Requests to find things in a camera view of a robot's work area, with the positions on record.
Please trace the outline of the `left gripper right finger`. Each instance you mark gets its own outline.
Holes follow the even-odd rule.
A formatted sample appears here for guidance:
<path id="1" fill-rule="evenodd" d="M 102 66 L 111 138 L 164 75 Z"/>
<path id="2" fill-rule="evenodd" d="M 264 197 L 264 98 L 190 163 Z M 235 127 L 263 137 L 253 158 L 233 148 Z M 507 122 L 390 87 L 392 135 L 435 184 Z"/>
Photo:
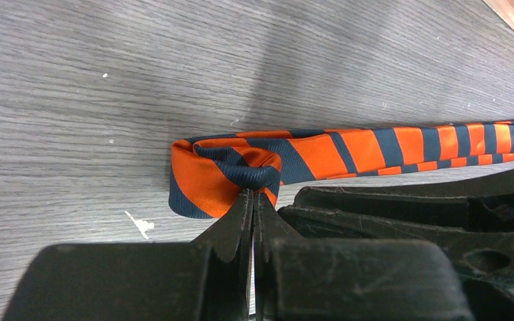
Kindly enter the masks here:
<path id="1" fill-rule="evenodd" d="M 253 204 L 258 320 L 472 320 L 452 264 L 428 241 L 307 239 Z"/>

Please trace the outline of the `orange navy striped tie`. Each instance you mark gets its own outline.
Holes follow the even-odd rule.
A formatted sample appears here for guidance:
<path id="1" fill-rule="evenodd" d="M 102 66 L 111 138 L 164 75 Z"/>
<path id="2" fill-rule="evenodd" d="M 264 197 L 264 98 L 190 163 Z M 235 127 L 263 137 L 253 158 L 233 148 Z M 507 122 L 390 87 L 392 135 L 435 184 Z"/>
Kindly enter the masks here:
<path id="1" fill-rule="evenodd" d="M 169 207 L 224 216 L 246 189 L 271 203 L 282 185 L 514 161 L 514 120 L 379 129 L 267 130 L 171 145 Z"/>

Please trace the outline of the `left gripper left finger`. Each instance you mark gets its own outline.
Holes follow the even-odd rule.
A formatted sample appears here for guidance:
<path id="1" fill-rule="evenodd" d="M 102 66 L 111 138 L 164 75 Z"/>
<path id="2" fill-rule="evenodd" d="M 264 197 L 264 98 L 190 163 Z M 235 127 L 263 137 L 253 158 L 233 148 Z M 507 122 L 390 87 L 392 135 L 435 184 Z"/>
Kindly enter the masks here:
<path id="1" fill-rule="evenodd" d="M 248 320 L 253 193 L 190 242 L 65 243 L 30 263 L 5 320 Z"/>

